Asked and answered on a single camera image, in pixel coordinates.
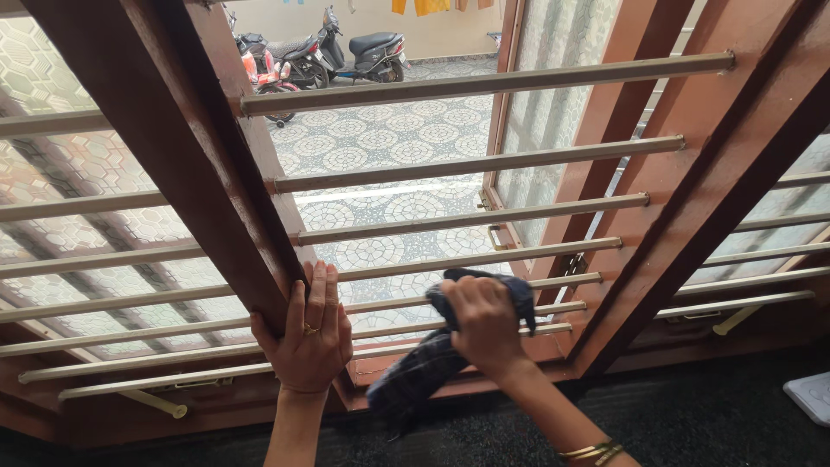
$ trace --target scooter seat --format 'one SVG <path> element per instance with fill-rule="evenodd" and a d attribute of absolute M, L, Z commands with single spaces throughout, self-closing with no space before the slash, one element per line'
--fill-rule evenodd
<path fill-rule="evenodd" d="M 274 58 L 284 58 L 292 52 L 305 48 L 305 41 L 307 40 L 307 38 L 302 38 L 285 42 L 268 42 L 265 49 L 267 49 Z"/>
<path fill-rule="evenodd" d="M 374 34 L 369 34 L 368 36 L 353 37 L 352 40 L 349 41 L 349 50 L 355 56 L 358 56 L 363 52 L 366 52 L 368 49 L 383 45 L 392 41 L 394 38 L 394 32 L 376 32 Z"/>

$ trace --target scooter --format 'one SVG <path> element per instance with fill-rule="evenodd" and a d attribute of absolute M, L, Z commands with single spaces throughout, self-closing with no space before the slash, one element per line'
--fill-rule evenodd
<path fill-rule="evenodd" d="M 326 67 L 329 79 L 342 76 L 378 83 L 403 81 L 403 69 L 412 68 L 403 53 L 403 34 L 376 32 L 352 38 L 349 50 L 354 54 L 354 62 L 347 63 L 337 43 L 336 35 L 343 36 L 343 33 L 333 9 L 334 5 L 326 7 L 323 28 L 317 34 L 320 51 L 329 65 Z"/>
<path fill-rule="evenodd" d="M 291 64 L 291 76 L 287 80 L 300 89 L 323 89 L 328 87 L 329 75 L 327 71 L 332 68 L 331 65 L 325 63 L 316 38 L 309 35 L 296 41 L 269 42 L 261 34 L 254 32 L 237 34 L 234 32 L 234 27 L 237 24 L 236 12 L 229 12 L 227 15 L 239 54 L 245 55 L 250 52 L 260 74 L 269 72 L 265 63 L 265 51 L 269 51 L 275 60 Z"/>
<path fill-rule="evenodd" d="M 271 94 L 273 92 L 291 92 L 299 91 L 300 88 L 294 86 L 289 82 L 284 82 L 288 76 L 291 75 L 291 63 L 284 61 L 274 63 L 274 58 L 267 50 L 263 52 L 263 59 L 266 64 L 267 73 L 259 73 L 256 69 L 256 59 L 250 52 L 245 52 L 242 56 L 242 65 L 245 66 L 245 71 L 248 73 L 248 81 L 254 86 L 256 94 Z M 277 128 L 286 126 L 286 122 L 294 118 L 294 114 L 274 114 L 265 116 L 268 120 L 276 123 Z"/>

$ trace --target hand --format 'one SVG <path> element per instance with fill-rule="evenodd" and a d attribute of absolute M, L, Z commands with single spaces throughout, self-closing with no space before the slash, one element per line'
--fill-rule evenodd
<path fill-rule="evenodd" d="M 460 328 L 452 333 L 452 346 L 479 371 L 501 386 L 516 367 L 535 365 L 521 347 L 519 320 L 505 284 L 465 276 L 458 282 L 445 280 L 441 291 Z"/>
<path fill-rule="evenodd" d="M 251 331 L 280 379 L 281 391 L 325 393 L 352 358 L 352 325 L 337 298 L 337 268 L 320 260 L 305 264 L 311 293 L 305 304 L 305 285 L 294 283 L 288 303 L 286 334 L 275 339 L 262 315 L 251 314 Z M 303 323 L 312 329 L 304 334 Z"/>

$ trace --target beige wall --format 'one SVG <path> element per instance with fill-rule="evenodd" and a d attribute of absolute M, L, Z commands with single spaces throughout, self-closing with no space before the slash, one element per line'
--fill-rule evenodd
<path fill-rule="evenodd" d="M 354 59 L 349 39 L 373 32 L 402 32 L 407 58 L 429 58 L 495 52 L 496 43 L 486 34 L 501 31 L 498 0 L 483 10 L 471 1 L 465 12 L 423 17 L 415 16 L 413 0 L 407 0 L 403 15 L 392 12 L 391 0 L 354 0 L 354 14 L 346 0 L 305 0 L 305 5 L 297 0 L 247 0 L 228 2 L 227 7 L 237 12 L 237 32 L 259 32 L 269 41 L 285 41 L 316 34 L 323 27 L 324 8 L 332 4 L 344 34 L 338 39 L 346 60 Z"/>

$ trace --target dark blue cloth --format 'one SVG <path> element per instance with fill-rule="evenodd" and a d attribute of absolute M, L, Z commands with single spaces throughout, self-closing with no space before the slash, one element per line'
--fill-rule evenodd
<path fill-rule="evenodd" d="M 524 319 L 530 329 L 530 335 L 533 336 L 536 328 L 533 292 L 526 281 L 472 269 L 444 271 L 445 279 L 457 281 L 464 276 L 496 278 L 502 281 L 510 291 L 516 320 Z M 398 431 L 406 430 L 414 411 L 450 378 L 470 364 L 452 347 L 450 336 L 452 331 L 458 330 L 458 320 L 447 298 L 441 293 L 440 285 L 431 286 L 427 290 L 427 298 L 447 320 L 447 325 L 427 334 L 417 347 L 392 364 L 366 391 L 369 409 L 383 417 Z"/>

